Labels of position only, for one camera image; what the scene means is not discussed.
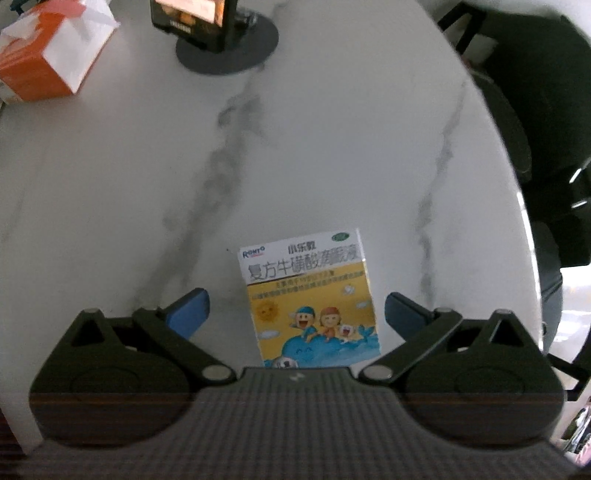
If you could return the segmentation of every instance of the black round base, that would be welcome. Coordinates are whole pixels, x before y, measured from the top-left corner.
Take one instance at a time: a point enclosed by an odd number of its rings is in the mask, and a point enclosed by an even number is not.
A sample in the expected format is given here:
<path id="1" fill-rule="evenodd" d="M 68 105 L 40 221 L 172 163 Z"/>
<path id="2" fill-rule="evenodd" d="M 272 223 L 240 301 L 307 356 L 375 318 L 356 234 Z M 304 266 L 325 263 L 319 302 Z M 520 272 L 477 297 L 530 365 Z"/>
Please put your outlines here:
<path id="1" fill-rule="evenodd" d="M 229 75 L 251 69 L 264 62 L 279 43 L 279 32 L 273 22 L 258 15 L 239 44 L 221 53 L 201 50 L 187 40 L 177 41 L 177 58 L 180 63 L 195 73 L 203 75 Z"/>

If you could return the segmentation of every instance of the round table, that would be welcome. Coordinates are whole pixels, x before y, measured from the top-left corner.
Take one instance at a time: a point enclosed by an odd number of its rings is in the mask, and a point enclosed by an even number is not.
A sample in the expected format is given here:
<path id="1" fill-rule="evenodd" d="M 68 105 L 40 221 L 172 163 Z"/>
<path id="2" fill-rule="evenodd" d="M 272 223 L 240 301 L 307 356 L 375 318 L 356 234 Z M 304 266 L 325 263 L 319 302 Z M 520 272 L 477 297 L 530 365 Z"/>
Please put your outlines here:
<path id="1" fill-rule="evenodd" d="M 145 2 L 80 93 L 0 120 L 2 410 L 26 449 L 27 392 L 77 313 L 211 297 L 193 340 L 260 365 L 240 247 L 358 227 L 385 353 L 400 291 L 427 308 L 516 312 L 538 340 L 530 227 L 482 96 L 413 0 L 250 0 L 280 42 L 233 76 L 199 76 Z"/>

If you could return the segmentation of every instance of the cartoon sun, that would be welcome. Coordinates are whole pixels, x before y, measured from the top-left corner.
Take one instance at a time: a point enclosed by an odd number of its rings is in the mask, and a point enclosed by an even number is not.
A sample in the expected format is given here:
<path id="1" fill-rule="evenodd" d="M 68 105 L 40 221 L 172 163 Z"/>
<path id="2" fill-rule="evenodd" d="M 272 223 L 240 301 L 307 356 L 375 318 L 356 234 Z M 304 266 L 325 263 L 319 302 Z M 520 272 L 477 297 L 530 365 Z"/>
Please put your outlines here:
<path id="1" fill-rule="evenodd" d="M 264 300 L 256 306 L 255 315 L 262 322 L 274 322 L 279 315 L 279 307 L 272 300 Z"/>

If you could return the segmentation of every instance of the logo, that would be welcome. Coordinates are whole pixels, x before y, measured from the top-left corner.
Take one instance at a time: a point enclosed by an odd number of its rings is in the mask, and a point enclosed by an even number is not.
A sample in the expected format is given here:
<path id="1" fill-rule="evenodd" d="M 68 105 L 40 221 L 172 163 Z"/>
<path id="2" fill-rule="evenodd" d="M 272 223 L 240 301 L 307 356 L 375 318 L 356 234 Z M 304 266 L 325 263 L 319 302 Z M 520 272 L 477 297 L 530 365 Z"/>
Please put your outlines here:
<path id="1" fill-rule="evenodd" d="M 242 258 L 252 258 L 252 257 L 260 257 L 264 255 L 265 247 L 255 248 L 254 250 L 247 250 L 242 252 Z"/>
<path id="2" fill-rule="evenodd" d="M 350 237 L 350 235 L 345 232 L 335 233 L 332 236 L 333 242 L 343 242 L 343 241 L 347 240 L 349 237 Z"/>
<path id="3" fill-rule="evenodd" d="M 174 27 L 174 28 L 178 28 L 179 30 L 184 31 L 185 33 L 191 33 L 191 28 L 188 27 L 187 25 L 183 25 L 182 23 L 178 23 L 175 22 L 174 20 L 170 21 L 170 24 Z"/>

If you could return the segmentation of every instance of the orange tissue box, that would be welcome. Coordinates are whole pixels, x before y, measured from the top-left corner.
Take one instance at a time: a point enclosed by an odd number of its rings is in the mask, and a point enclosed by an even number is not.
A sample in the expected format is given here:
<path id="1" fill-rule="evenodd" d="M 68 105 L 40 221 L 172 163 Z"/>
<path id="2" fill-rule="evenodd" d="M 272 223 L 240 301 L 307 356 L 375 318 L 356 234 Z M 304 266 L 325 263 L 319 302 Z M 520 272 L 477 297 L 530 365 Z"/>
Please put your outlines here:
<path id="1" fill-rule="evenodd" d="M 0 33 L 0 99 L 76 93 L 119 24 L 106 0 L 48 0 Z"/>

